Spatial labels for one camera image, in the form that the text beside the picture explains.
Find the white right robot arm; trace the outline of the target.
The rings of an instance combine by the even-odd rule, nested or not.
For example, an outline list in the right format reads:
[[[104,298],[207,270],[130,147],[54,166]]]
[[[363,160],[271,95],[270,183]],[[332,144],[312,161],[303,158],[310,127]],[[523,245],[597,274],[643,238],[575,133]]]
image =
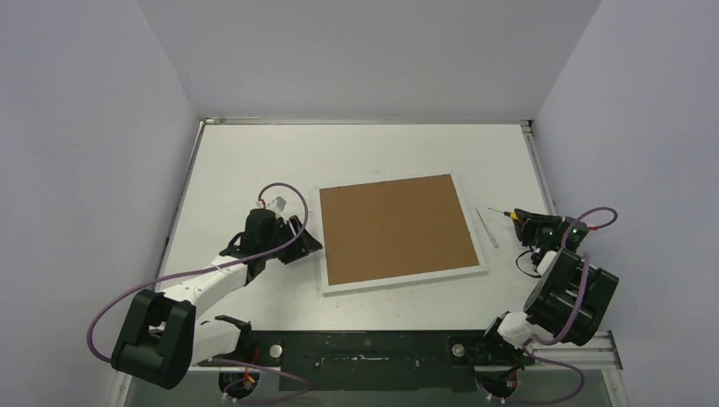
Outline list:
[[[611,207],[597,207],[577,218],[542,215],[513,209],[505,211],[517,239],[528,249],[537,284],[521,311],[507,312],[481,337],[479,351],[498,364],[514,348],[530,343],[585,345],[599,330],[619,278],[591,264],[590,255],[578,253],[591,231],[604,229],[618,219]]]

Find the white picture frame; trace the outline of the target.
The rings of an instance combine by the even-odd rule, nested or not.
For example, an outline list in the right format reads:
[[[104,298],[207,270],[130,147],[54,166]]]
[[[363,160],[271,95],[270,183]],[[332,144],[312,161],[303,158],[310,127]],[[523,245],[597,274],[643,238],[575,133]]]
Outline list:
[[[314,200],[326,296],[489,272],[453,173],[334,182]]]

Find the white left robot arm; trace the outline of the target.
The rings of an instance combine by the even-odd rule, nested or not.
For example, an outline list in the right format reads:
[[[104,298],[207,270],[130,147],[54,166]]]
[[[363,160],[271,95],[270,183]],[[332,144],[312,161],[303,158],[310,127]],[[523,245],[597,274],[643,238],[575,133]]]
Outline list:
[[[208,316],[217,302],[246,287],[268,261],[288,265],[322,250],[322,244],[294,215],[253,209],[244,231],[236,234],[209,266],[160,292],[143,288],[134,295],[109,363],[161,388],[172,389],[198,363],[222,356],[232,365],[259,355],[248,321]]]

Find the clear handle screwdriver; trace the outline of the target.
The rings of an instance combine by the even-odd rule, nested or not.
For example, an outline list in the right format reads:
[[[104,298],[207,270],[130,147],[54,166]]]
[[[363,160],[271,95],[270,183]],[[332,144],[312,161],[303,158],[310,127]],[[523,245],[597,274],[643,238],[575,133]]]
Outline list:
[[[494,248],[499,248],[499,242],[498,242],[498,240],[496,239],[495,235],[492,233],[492,231],[491,231],[491,229],[489,228],[487,222],[483,219],[482,214],[481,214],[481,212],[479,211],[479,209],[476,209],[476,212],[477,212],[477,217],[478,217],[478,219],[480,220],[480,222],[481,222],[481,224],[482,224],[482,228],[484,229],[484,231],[485,231],[485,233],[486,233],[486,235],[487,235],[487,237],[488,237],[488,239],[489,239],[489,242],[492,244],[492,246],[493,246]]]

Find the yellow handle screwdriver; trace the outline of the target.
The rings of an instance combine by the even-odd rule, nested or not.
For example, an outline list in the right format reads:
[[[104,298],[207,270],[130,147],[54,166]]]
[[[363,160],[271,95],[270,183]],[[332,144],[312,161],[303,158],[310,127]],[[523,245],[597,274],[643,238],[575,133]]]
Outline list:
[[[488,208],[488,209],[490,211],[493,211],[493,212],[499,213],[505,217],[508,217],[512,220],[520,220],[520,217],[514,211],[507,211],[507,210],[495,209],[495,208]]]

